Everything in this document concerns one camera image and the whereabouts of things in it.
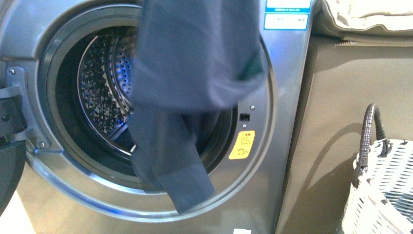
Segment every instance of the washing machine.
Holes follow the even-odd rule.
[[[130,163],[142,2],[0,0],[1,211],[26,161],[87,208],[133,222],[133,233],[274,233],[313,5],[261,1],[270,75],[204,130],[197,149],[216,194],[178,214]]]

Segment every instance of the dark gray cloth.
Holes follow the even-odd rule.
[[[267,76],[258,13],[258,0],[144,3],[128,122],[137,143],[131,159],[180,213],[215,193],[196,151],[205,115],[234,107]]]

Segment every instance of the woven basket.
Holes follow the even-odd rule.
[[[373,123],[377,140],[370,146]],[[338,234],[413,234],[413,141],[387,140],[379,109],[364,116],[360,153]]]

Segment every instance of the hinge screw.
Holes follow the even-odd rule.
[[[7,121],[10,120],[10,116],[8,116],[8,115],[2,116],[1,120],[3,120],[4,122],[7,122]]]

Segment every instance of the energy label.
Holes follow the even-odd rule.
[[[267,0],[264,29],[306,30],[311,0]]]

